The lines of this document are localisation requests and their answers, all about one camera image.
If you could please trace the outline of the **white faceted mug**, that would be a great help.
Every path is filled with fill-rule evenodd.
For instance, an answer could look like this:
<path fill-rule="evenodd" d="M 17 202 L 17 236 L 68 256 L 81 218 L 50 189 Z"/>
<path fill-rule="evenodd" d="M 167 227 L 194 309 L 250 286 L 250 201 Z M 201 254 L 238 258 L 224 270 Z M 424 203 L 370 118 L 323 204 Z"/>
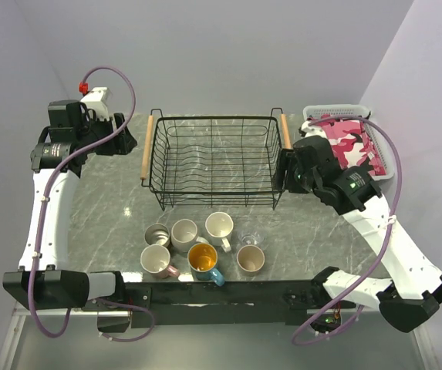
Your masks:
<path fill-rule="evenodd" d="M 220 247 L 225 253 L 231 252 L 231 235 L 234 230 L 231 216 L 225 212 L 214 212 L 207 217 L 204 225 L 211 244 Z"/>

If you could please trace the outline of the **beige handleless cup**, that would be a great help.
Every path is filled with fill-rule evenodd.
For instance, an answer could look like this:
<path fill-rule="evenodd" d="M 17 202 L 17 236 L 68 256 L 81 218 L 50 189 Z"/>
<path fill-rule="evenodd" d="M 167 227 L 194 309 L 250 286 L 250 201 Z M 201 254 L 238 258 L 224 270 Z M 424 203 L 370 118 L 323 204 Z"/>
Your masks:
<path fill-rule="evenodd" d="M 246 245 L 237 253 L 237 264 L 243 274 L 258 274 L 265 265 L 265 254 L 255 245 Z"/>

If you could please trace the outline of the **beige mug white inside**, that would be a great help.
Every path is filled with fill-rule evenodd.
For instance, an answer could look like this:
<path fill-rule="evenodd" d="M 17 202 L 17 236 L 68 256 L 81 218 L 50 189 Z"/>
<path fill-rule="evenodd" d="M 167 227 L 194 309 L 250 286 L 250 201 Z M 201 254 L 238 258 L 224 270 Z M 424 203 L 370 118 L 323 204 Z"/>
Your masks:
<path fill-rule="evenodd" d="M 173 246 L 181 253 L 187 253 L 196 244 L 209 243 L 200 235 L 196 223 L 189 219 L 177 221 L 171 228 L 170 238 Z"/>

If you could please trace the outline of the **blue butterfly mug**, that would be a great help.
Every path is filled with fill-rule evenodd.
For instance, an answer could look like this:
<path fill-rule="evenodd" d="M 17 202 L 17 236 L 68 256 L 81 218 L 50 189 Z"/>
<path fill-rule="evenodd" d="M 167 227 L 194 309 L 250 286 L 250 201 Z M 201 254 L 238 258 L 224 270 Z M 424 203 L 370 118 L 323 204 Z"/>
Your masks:
<path fill-rule="evenodd" d="M 199 281 L 212 281 L 219 287 L 224 285 L 224 276 L 218 270 L 218 253 L 210 244 L 195 244 L 188 251 L 187 261 Z"/>

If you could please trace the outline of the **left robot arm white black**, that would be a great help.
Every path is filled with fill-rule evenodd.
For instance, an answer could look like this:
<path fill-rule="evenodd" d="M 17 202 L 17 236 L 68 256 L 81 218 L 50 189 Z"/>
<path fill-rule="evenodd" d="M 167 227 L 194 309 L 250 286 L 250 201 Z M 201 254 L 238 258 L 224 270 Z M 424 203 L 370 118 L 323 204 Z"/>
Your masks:
<path fill-rule="evenodd" d="M 3 276 L 3 288 L 24 308 L 82 308 L 100 298 L 112 310 L 122 308 L 128 291 L 119 271 L 71 271 L 68 232 L 73 197 L 87 155 L 71 159 L 45 192 L 57 166 L 78 149 L 110 135 L 125 117 L 110 114 L 107 104 L 89 96 L 48 105 L 49 125 L 31 152 L 34 183 L 29 235 L 15 272 Z"/>

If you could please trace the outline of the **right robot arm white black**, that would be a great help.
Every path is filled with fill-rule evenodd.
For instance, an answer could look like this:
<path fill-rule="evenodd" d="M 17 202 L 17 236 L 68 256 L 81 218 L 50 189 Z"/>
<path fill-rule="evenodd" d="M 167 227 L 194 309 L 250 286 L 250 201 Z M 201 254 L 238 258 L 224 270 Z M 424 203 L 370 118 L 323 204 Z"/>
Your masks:
<path fill-rule="evenodd" d="M 350 224 L 376 254 L 389 276 L 372 278 L 328 267 L 312 282 L 312 298 L 327 309 L 347 300 L 374 308 L 395 329 L 408 333 L 429 320 L 442 304 L 442 271 L 414 243 L 377 182 L 358 167 L 342 169 L 329 141 L 305 136 L 279 151 L 274 188 L 311 193 Z"/>

